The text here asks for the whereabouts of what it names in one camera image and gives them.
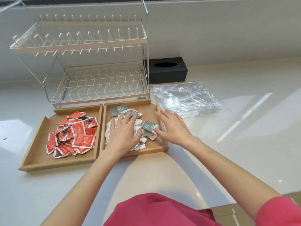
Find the black tissue box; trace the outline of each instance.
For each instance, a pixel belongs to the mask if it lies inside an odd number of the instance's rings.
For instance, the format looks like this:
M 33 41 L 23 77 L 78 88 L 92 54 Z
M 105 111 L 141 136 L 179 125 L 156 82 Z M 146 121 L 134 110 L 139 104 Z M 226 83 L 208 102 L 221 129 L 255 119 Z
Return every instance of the black tissue box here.
M 188 69 L 181 57 L 149 60 L 150 84 L 184 82 Z

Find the dish rack frame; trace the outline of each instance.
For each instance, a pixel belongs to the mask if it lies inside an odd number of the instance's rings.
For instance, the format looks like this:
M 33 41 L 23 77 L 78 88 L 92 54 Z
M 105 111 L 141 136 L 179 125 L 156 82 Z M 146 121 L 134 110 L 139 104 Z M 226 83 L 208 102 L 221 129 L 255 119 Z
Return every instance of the dish rack frame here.
M 28 10 L 22 0 L 15 0 L 5 9 L 17 5 L 22 5 Z M 141 5 L 146 16 L 145 26 L 142 15 L 141 19 L 134 15 L 135 20 L 130 20 L 129 15 L 125 16 L 125 19 L 121 15 L 88 15 L 87 18 L 82 15 L 78 17 L 45 14 L 40 15 L 39 21 L 36 21 L 28 10 L 34 24 L 23 35 L 12 37 L 14 43 L 10 45 L 10 49 L 43 86 L 47 100 L 55 108 L 60 105 L 149 97 L 148 10 L 144 0 L 141 0 Z M 142 52 L 141 61 L 73 68 L 65 68 L 60 61 L 60 56 L 66 53 L 89 54 L 91 51 L 98 53 L 111 49 L 115 52 L 132 48 Z M 35 57 L 55 56 L 43 81 L 39 80 L 18 56 L 21 53 L 29 53 Z M 64 68 L 64 73 L 50 100 L 44 83 L 57 60 Z

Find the plastic bag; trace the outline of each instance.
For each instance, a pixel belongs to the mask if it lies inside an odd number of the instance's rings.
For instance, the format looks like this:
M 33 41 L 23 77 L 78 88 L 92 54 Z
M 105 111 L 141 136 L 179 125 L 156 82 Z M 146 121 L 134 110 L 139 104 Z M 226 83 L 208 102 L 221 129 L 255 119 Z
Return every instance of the plastic bag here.
M 153 91 L 162 109 L 169 109 L 183 118 L 213 113 L 221 106 L 202 82 L 155 85 Z

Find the white wall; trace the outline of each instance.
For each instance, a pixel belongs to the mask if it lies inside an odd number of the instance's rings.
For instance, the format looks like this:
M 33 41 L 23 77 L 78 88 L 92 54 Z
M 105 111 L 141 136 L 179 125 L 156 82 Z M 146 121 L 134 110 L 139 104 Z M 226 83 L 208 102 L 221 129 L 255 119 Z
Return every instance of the white wall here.
M 139 3 L 31 7 L 39 14 L 137 15 Z M 150 58 L 182 56 L 187 66 L 301 56 L 301 0 L 194 0 L 148 2 Z M 26 12 L 3 14 L 0 41 L 0 82 L 33 79 L 8 46 L 14 34 L 21 35 L 32 23 Z M 133 52 L 118 57 L 103 54 L 65 55 L 65 67 L 137 60 Z M 43 78 L 53 58 L 22 55 Z M 53 75 L 63 72 L 59 65 Z

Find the white countertop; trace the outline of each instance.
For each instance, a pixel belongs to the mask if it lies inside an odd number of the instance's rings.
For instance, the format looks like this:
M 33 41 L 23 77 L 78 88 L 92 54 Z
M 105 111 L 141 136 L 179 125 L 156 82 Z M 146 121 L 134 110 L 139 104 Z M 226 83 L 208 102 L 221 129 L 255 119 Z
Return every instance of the white countertop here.
M 185 118 L 192 134 L 282 194 L 301 190 L 300 64 L 301 58 L 290 58 L 199 66 L 186 78 L 205 82 L 222 104 L 214 114 Z M 18 171 L 41 117 L 53 115 L 53 107 L 36 81 L 0 83 L 0 105 L 0 219 L 5 226 L 39 225 L 90 164 Z M 196 209 L 234 202 L 201 163 L 170 144 L 166 153 L 122 159 L 83 225 L 101 224 L 116 204 L 147 192 Z

